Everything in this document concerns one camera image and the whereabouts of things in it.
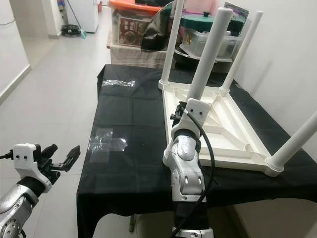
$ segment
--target wall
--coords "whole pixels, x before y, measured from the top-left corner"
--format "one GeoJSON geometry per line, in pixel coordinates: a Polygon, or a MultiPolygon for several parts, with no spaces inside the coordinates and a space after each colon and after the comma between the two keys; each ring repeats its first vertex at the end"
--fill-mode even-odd
{"type": "MultiPolygon", "coordinates": [[[[235,79],[289,133],[317,110],[317,1],[232,0],[264,15],[235,79]]],[[[317,135],[304,149],[317,161],[317,135]]],[[[276,199],[236,205],[252,238],[316,238],[317,205],[276,199]]]]}
{"type": "Polygon", "coordinates": [[[56,0],[41,0],[46,19],[48,34],[51,36],[59,36],[61,34],[61,26],[64,20],[59,12],[56,0]]]}
{"type": "MultiPolygon", "coordinates": [[[[317,2],[234,0],[233,3],[249,9],[250,19],[256,10],[264,11],[235,79],[292,135],[317,110],[314,79],[317,2]]],[[[317,161],[316,144],[315,134],[304,149],[317,161]]]]}
{"type": "MultiPolygon", "coordinates": [[[[0,24],[8,23],[13,19],[9,0],[1,0],[0,24]]],[[[0,96],[28,66],[16,23],[0,26],[0,96]]]]}
{"type": "Polygon", "coordinates": [[[10,0],[21,36],[48,37],[41,0],[10,0]]]}

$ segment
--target mop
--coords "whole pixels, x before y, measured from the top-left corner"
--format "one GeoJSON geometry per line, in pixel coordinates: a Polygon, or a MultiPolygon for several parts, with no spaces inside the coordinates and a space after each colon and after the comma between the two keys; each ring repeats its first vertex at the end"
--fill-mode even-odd
{"type": "Polygon", "coordinates": [[[83,30],[83,28],[82,28],[81,25],[79,24],[79,21],[78,21],[76,15],[75,15],[75,13],[74,13],[73,8],[71,7],[71,4],[69,3],[69,0],[67,0],[67,3],[68,3],[68,5],[69,5],[71,11],[73,12],[74,17],[75,17],[75,19],[76,19],[76,21],[77,21],[77,23],[78,23],[78,25],[79,25],[79,27],[80,27],[80,36],[81,36],[81,38],[85,39],[86,36],[87,36],[87,33],[83,30]]]}

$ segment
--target baseboard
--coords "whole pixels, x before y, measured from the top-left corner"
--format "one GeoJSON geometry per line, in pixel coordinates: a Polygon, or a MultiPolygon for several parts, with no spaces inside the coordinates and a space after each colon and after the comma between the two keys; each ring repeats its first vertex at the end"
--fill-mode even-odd
{"type": "Polygon", "coordinates": [[[237,229],[240,237],[241,238],[251,238],[241,216],[239,215],[239,213],[235,209],[234,205],[227,206],[226,209],[227,209],[227,212],[229,213],[230,218],[231,218],[235,228],[237,229]]]}
{"type": "Polygon", "coordinates": [[[50,39],[59,39],[60,36],[61,36],[61,32],[59,32],[57,35],[50,35],[50,34],[49,34],[49,38],[50,38],[50,39]]]}
{"type": "Polygon", "coordinates": [[[16,78],[0,93],[0,105],[13,92],[13,90],[20,84],[25,76],[31,71],[31,66],[28,65],[16,76],[16,78]]]}

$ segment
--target black tablecloth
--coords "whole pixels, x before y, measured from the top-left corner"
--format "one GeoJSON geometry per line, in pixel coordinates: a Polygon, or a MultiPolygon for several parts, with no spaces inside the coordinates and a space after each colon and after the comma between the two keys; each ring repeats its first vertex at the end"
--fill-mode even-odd
{"type": "MultiPolygon", "coordinates": [[[[79,238],[91,238],[98,220],[109,213],[129,216],[172,210],[170,171],[162,163],[166,137],[158,89],[161,70],[106,65],[104,72],[99,75],[92,143],[77,190],[79,238]],[[101,145],[93,143],[100,138],[101,145]]],[[[171,78],[182,83],[190,83],[193,75],[171,72],[171,78]]],[[[219,86],[224,76],[212,74],[208,84],[219,86]]],[[[268,151],[277,151],[289,135],[246,91],[234,84],[230,94],[268,151]]],[[[276,178],[217,168],[208,205],[283,197],[317,200],[317,165],[304,151],[296,153],[276,178]]]]}

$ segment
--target black cable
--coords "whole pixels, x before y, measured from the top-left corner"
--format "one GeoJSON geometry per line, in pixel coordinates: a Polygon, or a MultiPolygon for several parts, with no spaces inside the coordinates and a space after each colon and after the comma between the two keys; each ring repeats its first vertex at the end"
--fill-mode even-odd
{"type": "Polygon", "coordinates": [[[23,229],[21,230],[21,235],[22,235],[23,238],[26,238],[26,234],[25,234],[23,229]]]}
{"type": "Polygon", "coordinates": [[[214,154],[212,151],[212,147],[211,144],[208,140],[208,137],[203,129],[203,127],[199,124],[199,122],[193,117],[193,115],[191,115],[187,110],[185,110],[183,107],[181,108],[184,113],[186,113],[186,115],[193,121],[193,123],[197,126],[197,128],[199,129],[200,133],[202,134],[208,150],[209,150],[209,154],[210,154],[210,158],[211,158],[211,170],[210,170],[210,177],[209,177],[209,181],[207,186],[205,187],[205,190],[202,191],[199,199],[197,200],[196,204],[193,206],[192,210],[190,211],[189,215],[184,218],[184,220],[179,224],[179,226],[173,231],[173,233],[171,234],[171,238],[174,238],[176,236],[176,234],[182,229],[182,227],[184,226],[184,224],[188,221],[188,219],[191,217],[191,215],[193,214],[193,212],[196,210],[196,208],[202,203],[203,199],[206,197],[207,192],[210,190],[211,185],[212,185],[212,181],[213,181],[213,175],[214,175],[214,168],[215,168],[215,161],[214,161],[214,154]]]}
{"type": "Polygon", "coordinates": [[[9,24],[11,24],[11,23],[13,23],[13,22],[15,22],[15,19],[12,20],[12,21],[10,21],[10,22],[7,22],[7,23],[5,23],[5,24],[0,24],[0,26],[6,26],[6,25],[9,25],[9,24]]]}
{"type": "Polygon", "coordinates": [[[0,159],[13,159],[13,150],[10,150],[10,152],[5,155],[1,155],[0,159]]]}

